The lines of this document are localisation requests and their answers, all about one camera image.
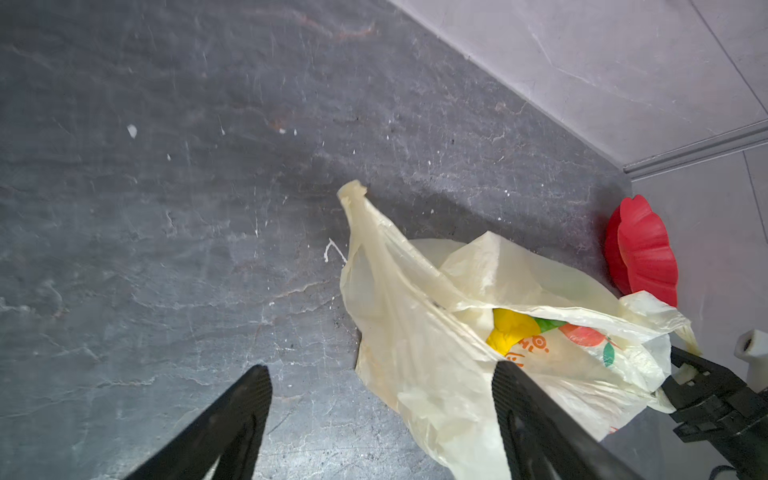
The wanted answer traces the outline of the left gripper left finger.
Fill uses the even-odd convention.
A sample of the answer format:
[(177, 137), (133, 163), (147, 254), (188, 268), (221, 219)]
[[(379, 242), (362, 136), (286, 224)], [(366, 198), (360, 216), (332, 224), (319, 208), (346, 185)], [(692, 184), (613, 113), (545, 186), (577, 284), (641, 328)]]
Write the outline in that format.
[(130, 479), (253, 477), (270, 410), (268, 367), (255, 365)]

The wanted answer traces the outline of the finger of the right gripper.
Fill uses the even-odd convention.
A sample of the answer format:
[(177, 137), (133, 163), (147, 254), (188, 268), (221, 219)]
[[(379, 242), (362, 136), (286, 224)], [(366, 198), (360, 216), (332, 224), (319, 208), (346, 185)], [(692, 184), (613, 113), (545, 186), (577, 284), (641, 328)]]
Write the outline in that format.
[(767, 396), (755, 392), (731, 370), (689, 353), (671, 349), (678, 371), (688, 380), (666, 379), (662, 389), (675, 411), (676, 435), (685, 443), (708, 441), (741, 444), (767, 442)]

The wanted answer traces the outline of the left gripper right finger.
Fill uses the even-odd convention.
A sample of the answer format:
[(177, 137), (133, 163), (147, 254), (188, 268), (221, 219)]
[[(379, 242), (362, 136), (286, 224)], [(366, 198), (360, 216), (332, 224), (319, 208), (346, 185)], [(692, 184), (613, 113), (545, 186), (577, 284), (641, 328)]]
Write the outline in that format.
[(492, 398), (514, 479), (637, 479), (520, 367), (496, 364)]

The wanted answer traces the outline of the cream plastic bag fruit print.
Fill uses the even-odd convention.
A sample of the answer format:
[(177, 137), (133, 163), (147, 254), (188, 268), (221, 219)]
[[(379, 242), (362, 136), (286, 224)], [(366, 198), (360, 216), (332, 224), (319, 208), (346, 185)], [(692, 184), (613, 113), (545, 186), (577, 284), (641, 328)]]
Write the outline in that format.
[[(492, 232), (410, 240), (358, 181), (338, 197), (350, 227), (340, 289), (361, 334), (356, 373), (455, 478), (510, 477), (491, 391), (503, 360), (595, 440), (647, 408), (672, 411), (662, 390), (671, 339), (699, 350), (675, 307), (645, 291), (617, 297)], [(486, 344), (497, 308), (533, 317), (542, 332), (500, 355)]]

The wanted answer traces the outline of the red flower-shaped plastic bowl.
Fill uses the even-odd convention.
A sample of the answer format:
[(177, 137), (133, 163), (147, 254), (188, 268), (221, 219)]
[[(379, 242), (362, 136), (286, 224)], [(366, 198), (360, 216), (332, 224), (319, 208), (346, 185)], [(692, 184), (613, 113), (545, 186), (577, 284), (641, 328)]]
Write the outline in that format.
[(627, 197), (614, 210), (603, 252), (611, 280), (622, 294), (646, 291), (678, 305), (677, 260), (662, 219), (645, 197)]

